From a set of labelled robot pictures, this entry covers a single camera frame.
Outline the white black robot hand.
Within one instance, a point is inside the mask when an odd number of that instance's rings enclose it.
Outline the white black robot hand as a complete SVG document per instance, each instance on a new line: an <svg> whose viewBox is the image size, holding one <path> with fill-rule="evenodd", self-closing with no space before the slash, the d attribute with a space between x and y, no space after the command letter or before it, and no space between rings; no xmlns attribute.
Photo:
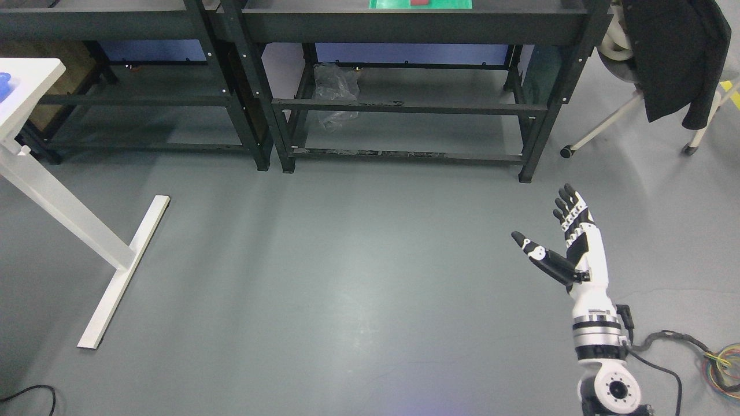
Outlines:
<svg viewBox="0 0 740 416"><path fill-rule="evenodd" d="M566 287L575 303L573 318L587 314L616 314L607 295L608 266L602 232L581 194L570 184L558 190L557 208L553 215L563 230L566 253L557 252L534 242L520 232L511 237L538 269Z"/></svg>

